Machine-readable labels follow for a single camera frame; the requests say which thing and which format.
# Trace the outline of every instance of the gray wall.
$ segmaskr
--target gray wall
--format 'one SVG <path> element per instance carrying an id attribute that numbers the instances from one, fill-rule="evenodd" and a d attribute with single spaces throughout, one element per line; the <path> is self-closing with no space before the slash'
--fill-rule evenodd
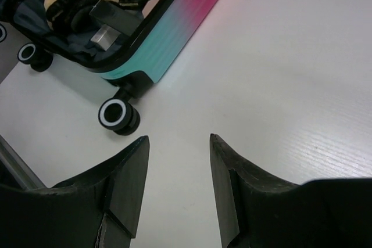
<path id="1" fill-rule="evenodd" d="M 18 50 L 30 41 L 9 24 L 1 24 L 6 28 L 8 36 L 0 43 L 0 83 L 17 64 Z"/>

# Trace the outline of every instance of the open suitcase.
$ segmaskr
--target open suitcase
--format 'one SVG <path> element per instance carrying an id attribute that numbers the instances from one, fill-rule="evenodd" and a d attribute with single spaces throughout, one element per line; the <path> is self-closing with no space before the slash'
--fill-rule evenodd
<path id="1" fill-rule="evenodd" d="M 18 60 L 35 71 L 45 71 L 56 53 L 117 86 L 98 118 L 129 135 L 140 115 L 128 101 L 161 79 L 216 1 L 0 0 L 0 20 L 32 41 Z"/>

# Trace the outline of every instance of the caster wheel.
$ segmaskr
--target caster wheel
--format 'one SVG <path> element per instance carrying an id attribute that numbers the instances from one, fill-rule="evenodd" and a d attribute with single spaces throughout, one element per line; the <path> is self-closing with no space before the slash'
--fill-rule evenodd
<path id="1" fill-rule="evenodd" d="M 98 112 L 100 124 L 118 135 L 127 136 L 137 130 L 141 118 L 138 111 L 124 99 L 107 100 Z"/>
<path id="2" fill-rule="evenodd" d="M 19 50 L 18 60 L 23 64 L 30 65 L 37 72 L 44 72 L 51 66 L 53 55 L 34 43 L 28 43 Z"/>
<path id="3" fill-rule="evenodd" d="M 6 29 L 2 24 L 0 24 L 0 43 L 4 42 L 5 39 L 6 39 Z"/>

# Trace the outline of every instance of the white table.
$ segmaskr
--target white table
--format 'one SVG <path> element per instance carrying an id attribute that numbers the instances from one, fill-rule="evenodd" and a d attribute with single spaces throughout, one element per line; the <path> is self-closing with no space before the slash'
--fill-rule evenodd
<path id="1" fill-rule="evenodd" d="M 372 174 L 371 22 L 370 0 L 220 0 L 135 104 L 135 134 L 99 126 L 116 90 L 61 58 L 0 85 L 0 134 L 48 186 L 149 135 L 132 247 L 218 248 L 210 133 L 292 182 Z"/>

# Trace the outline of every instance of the black wheel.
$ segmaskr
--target black wheel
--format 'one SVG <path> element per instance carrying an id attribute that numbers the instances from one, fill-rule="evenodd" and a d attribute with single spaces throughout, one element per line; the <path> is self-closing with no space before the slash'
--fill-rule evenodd
<path id="1" fill-rule="evenodd" d="M 5 27 L 2 24 L 0 24 L 0 43 L 4 42 L 4 40 L 6 39 L 6 35 L 7 33 Z"/>
<path id="2" fill-rule="evenodd" d="M 122 98 L 112 98 L 103 103 L 98 120 L 103 127 L 122 136 L 132 134 L 141 122 L 138 111 Z"/>
<path id="3" fill-rule="evenodd" d="M 18 52 L 18 60 L 37 72 L 44 72 L 53 62 L 53 55 L 34 43 L 25 44 Z"/>

